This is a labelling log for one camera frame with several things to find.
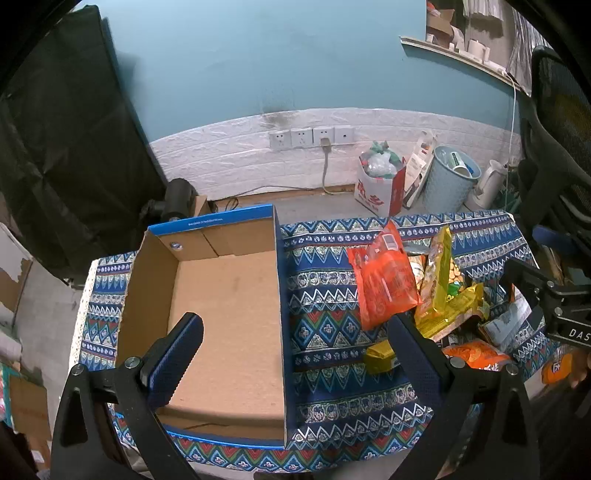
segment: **screw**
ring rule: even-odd
[[[136,356],[130,356],[126,361],[125,361],[125,366],[127,368],[135,368],[139,365],[139,358]]]
[[[70,373],[72,375],[80,375],[83,371],[84,371],[84,365],[76,364],[72,367],[72,370],[70,370]]]
[[[513,364],[507,365],[505,370],[507,370],[507,373],[513,377],[519,373],[519,369]]]
[[[449,359],[449,362],[451,363],[453,368],[464,368],[466,366],[466,362],[458,356],[451,357]]]

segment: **orange chip bag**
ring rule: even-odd
[[[355,272],[361,327],[371,330],[419,303],[408,257],[396,226],[389,220],[368,247],[347,250]]]
[[[509,355],[500,353],[492,345],[478,339],[463,345],[450,345],[441,350],[447,356],[458,356],[470,367],[498,371],[511,362]]]

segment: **power cord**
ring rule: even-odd
[[[513,144],[513,130],[515,128],[515,103],[517,102],[517,89],[515,88],[515,82],[511,75],[507,75],[507,78],[511,81],[511,85],[513,85],[513,117],[511,119],[511,136],[509,137],[509,158],[507,158],[507,163],[505,165],[507,169],[507,178],[505,180],[505,211],[507,210],[507,202],[509,196],[509,163],[511,162],[511,145]]]
[[[328,170],[328,166],[329,166],[329,153],[332,151],[332,146],[330,144],[330,139],[329,138],[326,138],[326,137],[321,138],[320,139],[320,146],[322,147],[322,150],[324,151],[324,169],[322,171],[322,189],[328,195],[334,195],[335,192],[328,191],[326,189],[325,184],[324,184],[324,181],[326,179],[326,171]],[[253,189],[246,190],[245,192],[240,192],[240,193],[237,193],[235,195],[231,195],[229,197],[224,197],[224,198],[219,199],[219,200],[211,200],[211,203],[212,203],[211,210],[212,210],[213,213],[217,213],[218,212],[218,208],[217,208],[217,204],[215,202],[222,202],[222,201],[228,200],[228,199],[229,199],[229,201],[226,204],[225,210],[227,211],[230,203],[235,200],[235,202],[232,203],[232,207],[230,208],[230,210],[234,210],[235,208],[238,207],[238,204],[239,204],[238,197],[241,197],[242,195],[246,195],[247,193],[252,193],[252,192],[255,192],[257,190],[266,189],[266,188],[276,188],[276,189],[286,189],[286,190],[306,190],[308,192],[313,191],[313,190],[316,190],[315,188],[294,187],[294,186],[290,186],[290,185],[261,185],[260,187],[255,187]]]
[[[329,168],[329,153],[332,151],[330,146],[330,139],[323,137],[320,139],[320,146],[324,152],[324,169],[322,170],[322,189],[325,193],[329,195],[334,195],[333,192],[329,192],[326,190],[326,186],[324,185],[324,180],[326,179],[326,170]]]

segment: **table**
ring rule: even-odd
[[[452,254],[459,268],[485,282],[493,304],[503,263],[535,260],[513,217],[502,210],[393,218],[403,240],[428,245],[449,224]],[[411,447],[432,411],[421,405],[401,368],[367,375],[367,346],[386,338],[385,327],[363,332],[355,276],[346,248],[371,243],[385,218],[321,220],[281,227],[290,290],[290,334],[298,428],[287,448],[220,442],[167,431],[187,459],[243,470],[321,470],[346,461],[386,455]],[[134,253],[95,261],[87,279],[74,335],[71,365],[112,368],[118,320]],[[522,378],[552,355],[556,344],[525,322],[509,347]],[[133,446],[124,419],[113,412],[122,443]]]

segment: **cardboard box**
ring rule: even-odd
[[[440,17],[427,13],[427,33],[432,33],[437,39],[437,44],[448,48],[453,40],[452,18],[455,10],[440,10]]]
[[[4,364],[0,368],[0,418],[18,433],[51,440],[45,388]]]
[[[406,167],[393,179],[376,179],[365,173],[360,160],[357,165],[355,199],[380,217],[396,215],[402,208],[405,175]]]
[[[47,444],[47,440],[41,440],[31,435],[25,435],[37,470],[49,470],[51,468],[51,450]]]
[[[189,433],[285,441],[294,412],[284,255],[273,205],[151,226],[137,253],[116,364],[185,312],[204,337],[160,420]]]
[[[31,254],[0,223],[0,323],[9,328],[32,263]]]

